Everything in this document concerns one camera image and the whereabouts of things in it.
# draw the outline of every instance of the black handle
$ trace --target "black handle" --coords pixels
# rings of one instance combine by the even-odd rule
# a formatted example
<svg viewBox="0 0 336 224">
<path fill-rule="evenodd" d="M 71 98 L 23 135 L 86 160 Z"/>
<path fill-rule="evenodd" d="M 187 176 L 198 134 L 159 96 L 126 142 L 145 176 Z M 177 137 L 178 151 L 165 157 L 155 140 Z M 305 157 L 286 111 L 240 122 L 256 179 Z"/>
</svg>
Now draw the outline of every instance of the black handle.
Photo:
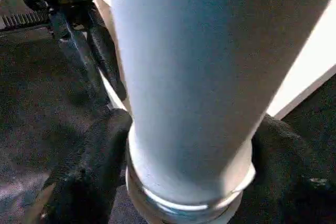
<svg viewBox="0 0 336 224">
<path fill-rule="evenodd" d="M 126 99 L 127 93 L 120 79 L 114 42 L 109 31 L 104 26 L 98 11 L 92 7 L 89 8 L 88 13 L 91 21 L 88 29 L 88 44 L 104 75 L 107 77 L 118 97 L 123 101 Z"/>
</svg>

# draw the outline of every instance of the white pipe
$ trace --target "white pipe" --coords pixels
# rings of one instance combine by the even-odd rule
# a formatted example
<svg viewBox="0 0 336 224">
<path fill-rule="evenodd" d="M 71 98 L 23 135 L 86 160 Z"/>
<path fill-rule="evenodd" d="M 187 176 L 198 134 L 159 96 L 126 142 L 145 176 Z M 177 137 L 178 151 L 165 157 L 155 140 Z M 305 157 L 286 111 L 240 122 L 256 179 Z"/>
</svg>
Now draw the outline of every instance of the white pipe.
<svg viewBox="0 0 336 224">
<path fill-rule="evenodd" d="M 199 217 L 176 206 L 218 206 L 250 174 L 250 140 L 326 1 L 111 0 L 130 178 L 176 223 Z"/>
</svg>

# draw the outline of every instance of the black lever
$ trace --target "black lever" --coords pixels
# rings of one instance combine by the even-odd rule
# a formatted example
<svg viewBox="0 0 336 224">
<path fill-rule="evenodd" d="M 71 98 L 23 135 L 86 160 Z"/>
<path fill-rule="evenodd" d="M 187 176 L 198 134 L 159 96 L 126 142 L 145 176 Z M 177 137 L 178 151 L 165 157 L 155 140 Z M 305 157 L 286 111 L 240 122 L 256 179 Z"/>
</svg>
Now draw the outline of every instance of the black lever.
<svg viewBox="0 0 336 224">
<path fill-rule="evenodd" d="M 120 79 L 114 42 L 95 6 L 88 6 L 88 17 L 88 43 L 93 56 L 118 97 L 123 101 L 127 93 Z"/>
<path fill-rule="evenodd" d="M 87 87 L 90 100 L 97 102 L 98 105 L 108 104 L 109 98 L 96 61 L 82 31 L 73 28 L 71 21 L 62 9 L 51 10 L 49 17 L 59 47 L 69 61 L 71 68 L 79 73 L 79 81 Z"/>
</svg>

